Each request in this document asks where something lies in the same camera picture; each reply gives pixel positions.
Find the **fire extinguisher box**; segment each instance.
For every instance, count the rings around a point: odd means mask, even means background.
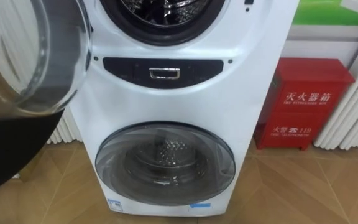
[[[254,132],[257,148],[306,150],[353,82],[339,60],[281,58]]]

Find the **stacked washing machine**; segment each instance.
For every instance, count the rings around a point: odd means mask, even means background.
[[[298,0],[85,0],[71,104],[111,210],[226,211]]]

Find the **green sign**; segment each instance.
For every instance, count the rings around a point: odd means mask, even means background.
[[[358,26],[358,12],[342,7],[343,1],[348,0],[300,0],[293,23],[294,25]]]

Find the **label sticker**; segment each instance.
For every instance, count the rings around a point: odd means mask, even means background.
[[[191,208],[209,208],[210,206],[211,203],[196,203],[190,205]]]
[[[273,137],[309,137],[312,132],[312,128],[309,127],[282,127],[276,126],[270,133]]]
[[[116,200],[111,200],[111,199],[107,199],[108,203],[109,203],[109,207],[111,210],[113,211],[118,211],[118,212],[122,212],[122,206],[121,206],[121,202],[116,201]]]
[[[288,92],[284,105],[327,105],[332,98],[332,93]]]

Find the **glass porthole door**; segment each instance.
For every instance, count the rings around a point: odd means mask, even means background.
[[[168,46],[201,35],[216,20],[225,0],[100,0],[110,19],[127,35]]]
[[[96,158],[111,190],[152,205],[189,205],[220,194],[236,173],[231,150],[206,130],[145,123],[110,135]]]

